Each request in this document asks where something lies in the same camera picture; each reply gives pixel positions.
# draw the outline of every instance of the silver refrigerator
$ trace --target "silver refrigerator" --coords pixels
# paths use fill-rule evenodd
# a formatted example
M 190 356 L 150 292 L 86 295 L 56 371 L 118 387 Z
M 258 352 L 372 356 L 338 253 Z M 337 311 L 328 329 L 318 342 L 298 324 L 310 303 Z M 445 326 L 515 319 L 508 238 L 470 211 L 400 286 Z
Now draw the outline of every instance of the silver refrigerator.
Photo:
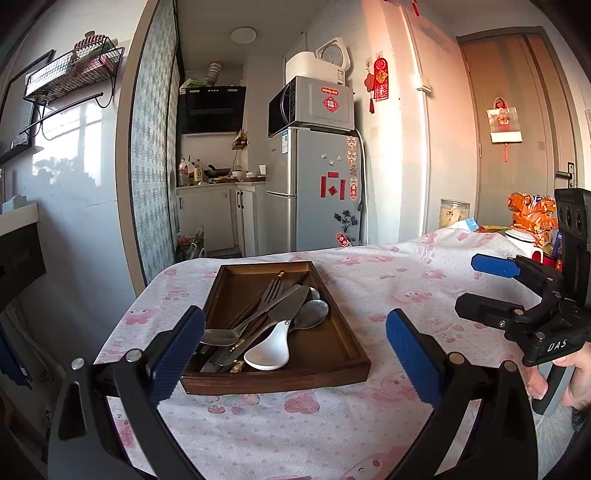
M 359 139 L 288 127 L 267 147 L 267 254 L 359 245 Z

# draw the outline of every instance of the microwave handle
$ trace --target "microwave handle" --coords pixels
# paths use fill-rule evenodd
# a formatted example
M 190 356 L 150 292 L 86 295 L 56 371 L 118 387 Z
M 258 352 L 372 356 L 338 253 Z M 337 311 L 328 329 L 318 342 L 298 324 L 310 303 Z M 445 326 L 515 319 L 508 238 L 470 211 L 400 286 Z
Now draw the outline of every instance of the microwave handle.
M 287 85 L 285 85 L 285 87 L 283 88 L 283 92 L 281 92 L 281 100 L 279 102 L 279 110 L 281 111 L 281 116 L 283 117 L 283 121 L 285 122 L 286 125 L 289 125 L 290 121 L 287 118 L 287 115 L 285 114 L 284 102 L 285 102 L 285 93 L 287 92 L 287 89 L 290 86 L 291 86 L 291 82 L 288 83 Z

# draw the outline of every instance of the hand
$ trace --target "hand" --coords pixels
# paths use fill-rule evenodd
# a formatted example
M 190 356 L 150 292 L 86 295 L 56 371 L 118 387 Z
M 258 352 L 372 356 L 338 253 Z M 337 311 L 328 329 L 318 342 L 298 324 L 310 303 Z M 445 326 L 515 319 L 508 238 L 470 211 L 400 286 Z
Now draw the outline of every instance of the hand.
M 558 367 L 574 365 L 573 378 L 564 391 L 562 403 L 584 411 L 591 407 L 591 343 L 585 343 L 578 352 L 553 360 Z M 522 370 L 525 388 L 534 398 L 542 398 L 548 391 L 548 384 L 537 367 Z

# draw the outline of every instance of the blue gripper pad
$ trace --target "blue gripper pad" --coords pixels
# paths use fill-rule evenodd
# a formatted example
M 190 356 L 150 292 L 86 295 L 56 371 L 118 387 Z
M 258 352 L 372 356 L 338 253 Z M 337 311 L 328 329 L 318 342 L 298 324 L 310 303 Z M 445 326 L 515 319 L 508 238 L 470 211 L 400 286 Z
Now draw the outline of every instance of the blue gripper pad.
M 402 316 L 406 317 L 400 309 L 388 314 L 386 337 L 421 401 L 437 408 L 443 395 L 440 371 L 418 340 L 417 336 L 422 334 L 417 332 L 408 318 L 403 319 Z
M 187 368 L 205 329 L 203 311 L 189 307 L 173 330 L 160 332 L 153 343 L 155 358 L 148 361 L 150 367 L 150 400 L 154 407 L 173 394 L 183 372 Z
M 521 269 L 512 259 L 490 257 L 476 254 L 472 257 L 472 268 L 477 272 L 490 273 L 497 277 L 513 278 L 520 274 Z

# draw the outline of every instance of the screw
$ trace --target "screw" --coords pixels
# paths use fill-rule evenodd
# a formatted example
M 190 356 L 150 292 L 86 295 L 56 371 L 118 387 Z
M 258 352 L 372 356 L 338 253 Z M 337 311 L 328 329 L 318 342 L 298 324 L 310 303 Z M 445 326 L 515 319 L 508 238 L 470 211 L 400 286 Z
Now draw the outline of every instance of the screw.
M 507 360 L 506 362 L 504 362 L 503 366 L 505 367 L 505 370 L 507 370 L 508 372 L 517 372 L 517 365 L 515 365 L 515 363 L 511 360 Z
M 128 362 L 137 362 L 140 358 L 142 358 L 142 350 L 139 348 L 134 348 L 125 354 L 125 359 Z
M 79 370 L 84 366 L 84 359 L 83 358 L 75 358 L 72 360 L 72 370 Z
M 449 361 L 454 365 L 461 365 L 465 360 L 461 353 L 453 352 L 449 354 Z

